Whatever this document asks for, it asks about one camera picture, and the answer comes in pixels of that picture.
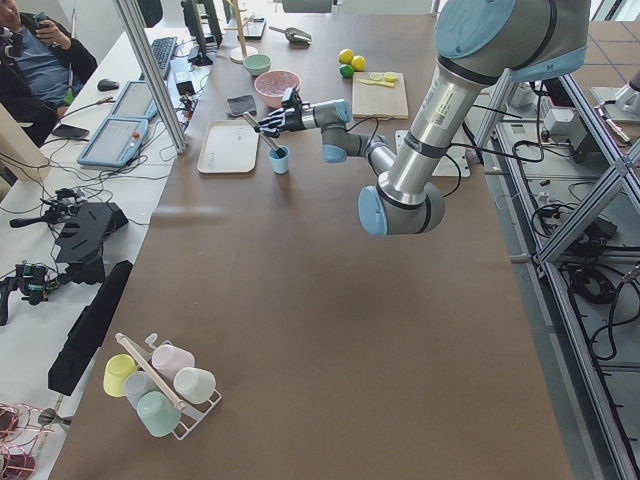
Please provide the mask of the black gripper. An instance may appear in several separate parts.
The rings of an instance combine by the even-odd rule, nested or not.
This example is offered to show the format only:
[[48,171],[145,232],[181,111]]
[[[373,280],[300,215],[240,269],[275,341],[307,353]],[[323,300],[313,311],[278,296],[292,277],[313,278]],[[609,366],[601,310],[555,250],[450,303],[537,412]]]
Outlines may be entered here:
[[302,101],[298,89],[290,87],[285,90],[281,107],[272,111],[269,117],[258,122],[261,130],[269,137],[279,137],[280,132],[295,132],[304,130],[303,123],[304,102]]

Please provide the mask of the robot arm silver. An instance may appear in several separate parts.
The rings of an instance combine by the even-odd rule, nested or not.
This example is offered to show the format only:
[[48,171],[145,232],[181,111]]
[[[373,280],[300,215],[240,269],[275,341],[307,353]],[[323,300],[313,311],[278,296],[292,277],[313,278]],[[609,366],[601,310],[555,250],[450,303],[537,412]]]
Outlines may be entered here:
[[438,56],[430,88],[396,151],[377,136],[348,132],[346,101],[310,104],[293,88],[254,129],[276,138],[283,131],[318,128],[326,162],[365,158],[377,175],[376,185],[363,188],[358,198],[360,223],[369,234],[431,230],[445,208],[432,174],[481,90],[506,70],[517,82],[577,70],[586,53],[589,8],[587,1],[448,2],[435,26]]

